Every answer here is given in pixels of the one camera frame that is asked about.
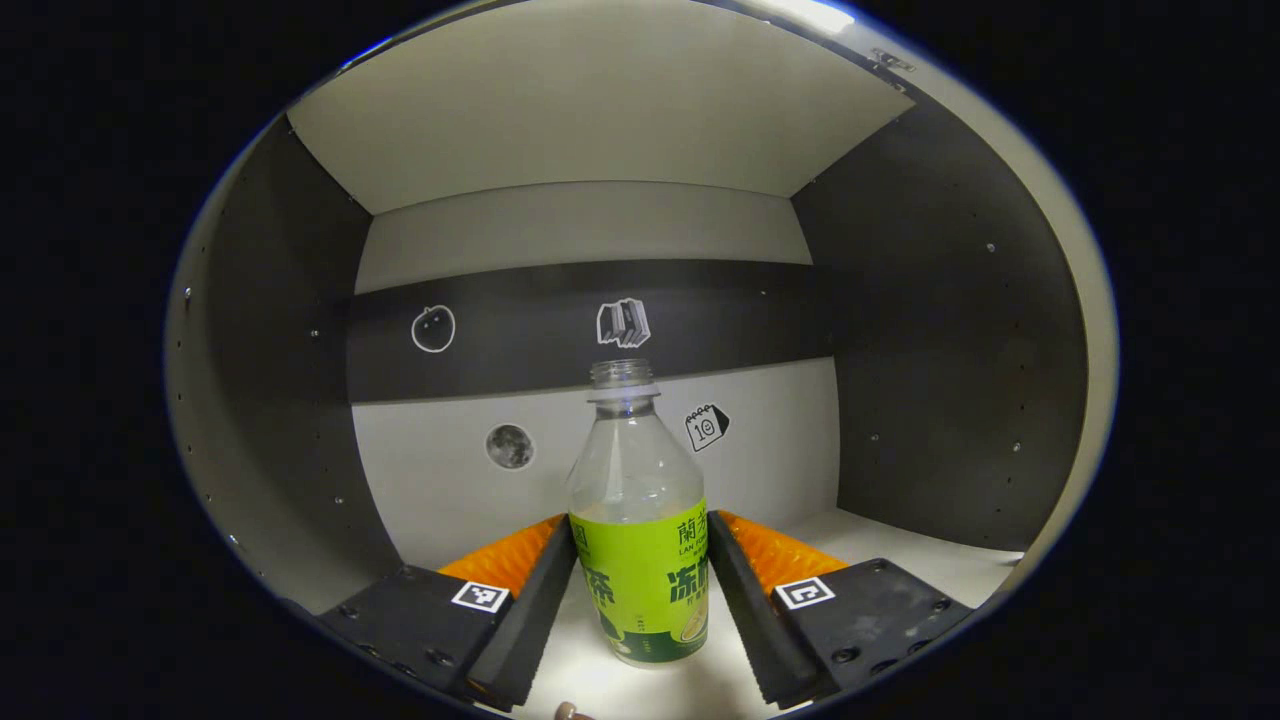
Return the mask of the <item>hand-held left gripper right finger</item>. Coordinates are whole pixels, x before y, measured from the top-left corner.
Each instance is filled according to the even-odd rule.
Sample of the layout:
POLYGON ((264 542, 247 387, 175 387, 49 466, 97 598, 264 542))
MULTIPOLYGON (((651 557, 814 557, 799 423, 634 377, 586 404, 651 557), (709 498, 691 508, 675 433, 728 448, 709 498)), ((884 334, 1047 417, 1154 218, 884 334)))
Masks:
POLYGON ((707 533, 749 666, 778 708, 860 692, 973 612, 887 559, 846 564, 724 510, 708 512, 707 533))

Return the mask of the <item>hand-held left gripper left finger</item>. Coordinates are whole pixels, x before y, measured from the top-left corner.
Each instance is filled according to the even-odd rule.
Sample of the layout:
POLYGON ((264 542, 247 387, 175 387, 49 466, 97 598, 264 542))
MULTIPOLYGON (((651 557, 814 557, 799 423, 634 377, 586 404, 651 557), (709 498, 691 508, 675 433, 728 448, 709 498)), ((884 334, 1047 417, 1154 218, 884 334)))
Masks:
POLYGON ((529 701, 575 562, 559 514, 439 570, 404 565, 317 624, 421 687, 508 712, 529 701))

